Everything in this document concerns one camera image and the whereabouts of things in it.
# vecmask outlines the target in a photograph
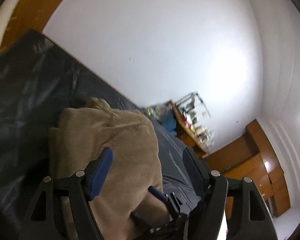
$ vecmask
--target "bed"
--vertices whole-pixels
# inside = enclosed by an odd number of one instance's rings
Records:
[[[18,239],[29,201],[48,175],[48,128],[58,114],[90,97],[111,108],[139,109],[55,45],[29,31],[0,57],[0,239]],[[186,146],[151,120],[158,137],[164,193],[175,192],[189,213],[198,196],[183,165]]]

